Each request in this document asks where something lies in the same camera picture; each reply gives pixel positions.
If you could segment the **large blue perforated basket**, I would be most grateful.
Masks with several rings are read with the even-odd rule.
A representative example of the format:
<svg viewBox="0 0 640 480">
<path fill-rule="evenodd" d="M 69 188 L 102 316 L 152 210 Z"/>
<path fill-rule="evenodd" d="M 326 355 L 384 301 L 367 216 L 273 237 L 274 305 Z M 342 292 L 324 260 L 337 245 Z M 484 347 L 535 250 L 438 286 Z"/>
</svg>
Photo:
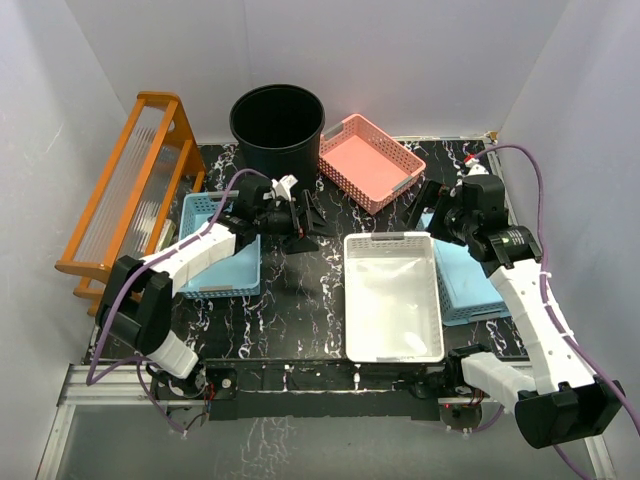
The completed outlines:
<svg viewBox="0 0 640 480">
<path fill-rule="evenodd" d="M 433 240 L 443 325 L 453 327 L 509 317 L 502 297 L 467 248 Z"/>
</svg>

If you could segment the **white perforated plastic basket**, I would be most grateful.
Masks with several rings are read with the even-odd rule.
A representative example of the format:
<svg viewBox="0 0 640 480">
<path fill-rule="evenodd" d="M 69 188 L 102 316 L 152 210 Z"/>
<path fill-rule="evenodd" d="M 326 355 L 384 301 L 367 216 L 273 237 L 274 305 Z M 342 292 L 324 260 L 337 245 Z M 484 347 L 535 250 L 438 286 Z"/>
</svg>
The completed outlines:
<svg viewBox="0 0 640 480">
<path fill-rule="evenodd" d="M 426 232 L 344 239 L 345 353 L 354 363 L 444 359 L 434 242 Z"/>
</svg>

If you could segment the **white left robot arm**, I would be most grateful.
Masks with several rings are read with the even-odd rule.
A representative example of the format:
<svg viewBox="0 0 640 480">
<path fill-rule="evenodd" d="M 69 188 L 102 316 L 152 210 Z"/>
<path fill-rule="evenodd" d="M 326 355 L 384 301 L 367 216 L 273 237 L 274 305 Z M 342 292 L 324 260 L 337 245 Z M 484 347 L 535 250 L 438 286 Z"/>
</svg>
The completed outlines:
<svg viewBox="0 0 640 480">
<path fill-rule="evenodd" d="M 177 243 L 135 259 L 124 255 L 111 268 L 95 321 L 99 358 L 108 337 L 136 352 L 160 383 L 194 399 L 207 385 L 201 357 L 172 329 L 172 303 L 189 281 L 231 258 L 258 236 L 279 237 L 287 254 L 315 252 L 319 237 L 334 229 L 309 190 L 295 192 L 297 180 L 270 179 L 249 168 L 234 174 L 213 215 Z"/>
</svg>

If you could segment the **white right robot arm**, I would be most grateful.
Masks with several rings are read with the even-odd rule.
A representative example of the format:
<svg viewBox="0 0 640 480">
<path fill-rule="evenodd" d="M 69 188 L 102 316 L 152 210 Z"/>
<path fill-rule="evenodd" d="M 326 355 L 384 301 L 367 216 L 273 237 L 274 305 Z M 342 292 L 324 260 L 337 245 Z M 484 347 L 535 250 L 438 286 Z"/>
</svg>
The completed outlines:
<svg viewBox="0 0 640 480">
<path fill-rule="evenodd" d="M 466 397 L 479 389 L 515 416 L 527 443 L 546 448 L 602 434 L 622 407 L 624 392 L 581 359 L 540 278 L 543 254 L 531 231 L 509 222 L 502 180 L 470 175 L 459 188 L 425 182 L 403 220 L 417 225 L 425 209 L 435 240 L 467 248 L 501 295 L 533 373 L 520 373 L 483 345 L 451 350 L 442 384 Z"/>
</svg>

